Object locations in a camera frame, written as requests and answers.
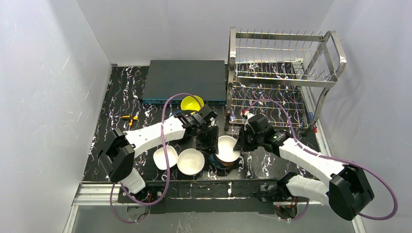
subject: white wall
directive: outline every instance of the white wall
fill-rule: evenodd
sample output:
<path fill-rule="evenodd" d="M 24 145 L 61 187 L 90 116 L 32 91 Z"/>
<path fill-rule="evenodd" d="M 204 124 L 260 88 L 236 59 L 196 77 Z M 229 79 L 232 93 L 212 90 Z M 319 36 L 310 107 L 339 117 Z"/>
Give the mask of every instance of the white wall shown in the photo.
<path fill-rule="evenodd" d="M 110 63 L 75 0 L 0 7 L 0 232 L 63 230 Z"/>
<path fill-rule="evenodd" d="M 109 61 L 227 60 L 229 28 L 311 33 L 330 0 L 77 0 Z"/>
<path fill-rule="evenodd" d="M 368 232 L 411 232 L 412 2 L 337 0 L 321 30 L 337 30 L 347 66 L 326 97 L 322 123 L 335 156 L 369 166 L 395 190 L 397 215 L 364 219 Z M 392 210 L 385 188 L 370 178 L 375 200 L 363 211 Z"/>

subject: white arm segment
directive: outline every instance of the white arm segment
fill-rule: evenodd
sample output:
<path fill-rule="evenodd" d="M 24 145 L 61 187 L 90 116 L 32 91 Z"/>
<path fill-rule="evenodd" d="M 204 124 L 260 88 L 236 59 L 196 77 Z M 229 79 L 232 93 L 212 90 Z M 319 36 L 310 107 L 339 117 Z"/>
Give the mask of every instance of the white arm segment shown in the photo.
<path fill-rule="evenodd" d="M 165 120 L 163 128 L 165 142 L 182 139 L 186 131 L 182 126 L 183 123 L 173 116 Z M 162 144 L 160 130 L 161 123 L 157 123 L 143 129 L 125 132 L 127 133 L 127 141 L 129 141 L 130 144 L 135 145 L 135 158 L 148 149 Z M 129 192 L 134 194 L 140 192 L 146 186 L 146 183 L 134 168 L 126 178 L 120 181 L 120 183 L 126 186 L 129 189 Z"/>
<path fill-rule="evenodd" d="M 315 152 L 305 145 L 302 146 L 307 150 Z M 283 146 L 279 147 L 279 153 L 280 157 L 294 162 L 317 177 L 328 189 L 329 181 L 332 179 L 330 175 L 338 174 L 344 168 L 340 162 L 323 159 L 303 151 L 297 146 L 293 138 L 289 138 L 283 143 Z"/>
<path fill-rule="evenodd" d="M 166 119 L 163 126 L 165 141 L 182 139 L 186 131 L 182 126 L 183 123 L 178 118 L 172 116 Z M 148 149 L 162 144 L 160 128 L 161 123 L 157 123 L 139 130 L 125 131 L 127 141 L 135 145 L 135 158 Z"/>
<path fill-rule="evenodd" d="M 295 197 L 305 197 L 329 205 L 329 197 L 326 195 L 329 188 L 322 181 L 297 175 L 289 180 L 286 187 Z"/>

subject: stainless steel rack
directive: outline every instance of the stainless steel rack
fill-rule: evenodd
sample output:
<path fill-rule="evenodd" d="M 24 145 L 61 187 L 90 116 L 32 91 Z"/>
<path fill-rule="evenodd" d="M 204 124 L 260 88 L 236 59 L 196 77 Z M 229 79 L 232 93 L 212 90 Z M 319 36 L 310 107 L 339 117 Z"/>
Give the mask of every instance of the stainless steel rack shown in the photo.
<path fill-rule="evenodd" d="M 336 53 L 331 57 L 332 45 Z M 236 32 L 230 28 L 225 128 L 244 124 L 241 112 L 258 99 L 270 98 L 282 103 L 293 127 L 307 134 L 345 65 L 346 56 L 335 31 L 322 35 Z M 305 110 L 302 86 L 321 88 L 314 113 Z M 284 113 L 270 102 L 261 102 L 252 109 L 266 115 L 277 128 L 288 126 Z"/>

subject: small white bowl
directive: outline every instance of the small white bowl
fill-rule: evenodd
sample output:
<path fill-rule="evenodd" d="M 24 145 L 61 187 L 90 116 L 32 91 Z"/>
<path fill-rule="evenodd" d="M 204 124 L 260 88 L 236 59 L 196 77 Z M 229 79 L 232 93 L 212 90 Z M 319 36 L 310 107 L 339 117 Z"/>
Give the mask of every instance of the small white bowl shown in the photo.
<path fill-rule="evenodd" d="M 168 152 L 169 166 L 172 167 L 177 163 L 177 152 L 172 146 L 166 146 L 166 151 Z M 166 157 L 163 147 L 156 150 L 153 154 L 153 160 L 156 167 L 160 170 L 166 170 Z"/>
<path fill-rule="evenodd" d="M 196 149 L 187 149 L 179 154 L 177 167 L 188 176 L 194 176 L 199 173 L 205 165 L 205 157 Z"/>
<path fill-rule="evenodd" d="M 220 136 L 218 138 L 219 154 L 216 154 L 218 159 L 223 162 L 231 163 L 239 158 L 240 151 L 233 151 L 236 145 L 236 139 L 231 136 Z"/>

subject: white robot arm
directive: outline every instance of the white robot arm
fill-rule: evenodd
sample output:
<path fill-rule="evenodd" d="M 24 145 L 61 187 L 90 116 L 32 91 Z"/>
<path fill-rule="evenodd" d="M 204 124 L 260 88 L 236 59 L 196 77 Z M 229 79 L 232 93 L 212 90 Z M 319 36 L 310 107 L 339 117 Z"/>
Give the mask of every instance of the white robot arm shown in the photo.
<path fill-rule="evenodd" d="M 262 146 L 319 179 L 290 172 L 276 185 L 265 187 L 274 199 L 306 197 L 329 205 L 340 217 L 352 220 L 375 197 L 363 169 L 309 154 L 307 151 L 318 152 L 295 141 L 288 132 L 276 131 L 263 115 L 248 113 L 247 118 L 234 150 L 254 151 Z"/>
<path fill-rule="evenodd" d="M 181 112 L 164 122 L 165 141 L 192 135 L 196 149 L 218 153 L 219 127 L 212 122 L 217 115 L 205 105 L 193 115 Z M 133 169 L 133 160 L 161 141 L 161 123 L 133 131 L 114 129 L 99 154 L 99 162 L 112 182 L 120 182 L 131 193 L 138 193 L 146 183 Z M 352 220 L 374 198 L 374 193 L 362 169 L 307 153 L 311 150 L 299 146 L 286 131 L 276 131 L 263 115 L 248 114 L 245 127 L 241 128 L 234 150 L 254 151 L 262 146 L 266 151 L 290 160 L 304 168 L 316 179 L 309 179 L 290 172 L 276 184 L 267 185 L 266 196 L 273 200 L 305 197 L 329 205 L 346 220 Z"/>
<path fill-rule="evenodd" d="M 182 111 L 165 120 L 165 142 L 182 139 L 188 135 L 196 138 L 196 149 L 218 153 L 219 127 L 212 125 L 217 115 L 207 105 L 198 112 Z M 114 129 L 106 138 L 99 153 L 99 163 L 111 182 L 120 182 L 136 194 L 146 183 L 133 168 L 133 160 L 148 149 L 162 144 L 161 123 L 146 128 L 125 131 Z"/>

